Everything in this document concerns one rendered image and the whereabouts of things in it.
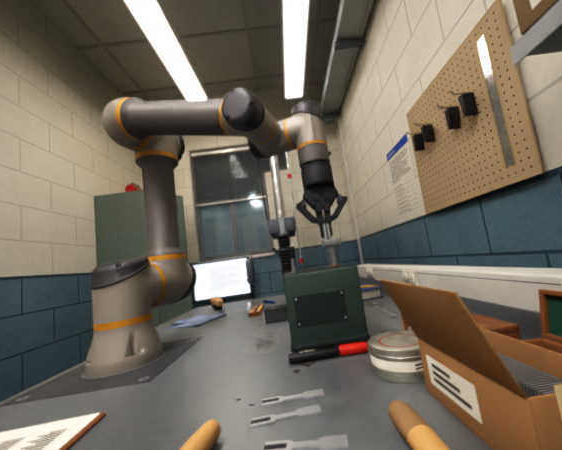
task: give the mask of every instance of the red and black marker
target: red and black marker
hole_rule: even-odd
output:
[[[350,344],[335,345],[333,347],[317,348],[303,353],[290,353],[290,364],[302,364],[305,362],[318,361],[319,359],[338,358],[340,356],[358,355],[367,353],[368,345],[365,341],[352,342]]]

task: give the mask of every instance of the brown pegboard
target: brown pegboard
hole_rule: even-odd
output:
[[[506,167],[489,92],[477,53],[485,35],[496,86],[504,113],[514,165]],[[543,163],[517,67],[512,65],[512,40],[501,0],[497,0],[441,72],[408,112],[411,133],[415,124],[432,124],[435,142],[415,152],[427,214],[470,200],[543,173]],[[444,109],[459,106],[456,93],[474,92],[479,114],[462,116],[462,127],[448,130]]]

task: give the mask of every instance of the ceiling duct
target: ceiling duct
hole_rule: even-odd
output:
[[[341,113],[354,62],[365,43],[363,36],[373,1],[341,0],[321,100],[325,117]]]

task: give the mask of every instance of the ceiling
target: ceiling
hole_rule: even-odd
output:
[[[123,0],[32,0],[125,95],[183,98]],[[278,119],[283,95],[281,0],[158,0],[209,98],[254,92]],[[303,100],[320,102],[339,0],[310,0]]]

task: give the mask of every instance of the blue cloth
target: blue cloth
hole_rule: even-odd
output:
[[[174,328],[191,328],[191,327],[199,327],[200,325],[204,325],[205,323],[212,322],[213,320],[220,319],[221,317],[225,317],[227,314],[225,313],[217,313],[217,314],[200,314],[199,316],[193,316],[189,319],[177,320],[174,322],[170,327],[170,329]]]

